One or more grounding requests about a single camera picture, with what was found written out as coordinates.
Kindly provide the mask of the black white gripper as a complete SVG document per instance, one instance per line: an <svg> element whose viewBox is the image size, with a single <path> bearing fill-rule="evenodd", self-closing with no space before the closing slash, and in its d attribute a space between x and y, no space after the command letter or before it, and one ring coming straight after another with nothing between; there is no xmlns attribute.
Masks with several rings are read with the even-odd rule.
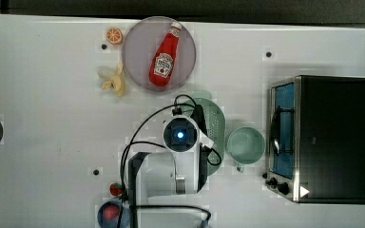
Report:
<svg viewBox="0 0 365 228"><path fill-rule="evenodd" d="M206 121L204 117L203 107L196 104L194 111L191 114L191 118L195 121L199 129L199 149L200 149L200 160L199 160L199 179L198 189L202 190L206 184L208 177L208 156L211 153L211 140L207 136Z"/></svg>

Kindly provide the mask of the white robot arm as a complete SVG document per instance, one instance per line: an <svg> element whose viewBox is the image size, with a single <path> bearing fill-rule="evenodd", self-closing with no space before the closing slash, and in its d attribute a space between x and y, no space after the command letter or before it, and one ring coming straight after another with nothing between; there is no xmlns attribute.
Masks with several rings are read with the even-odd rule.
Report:
<svg viewBox="0 0 365 228"><path fill-rule="evenodd" d="M128 162L128 203L131 228L144 228L139 221L144 209L170 209L170 204L152 205L152 197L200 192L208 177L208 157L214 142L207 136L204 111L195 104L188 116L176 111L163 124L163 152L139 152Z"/></svg>

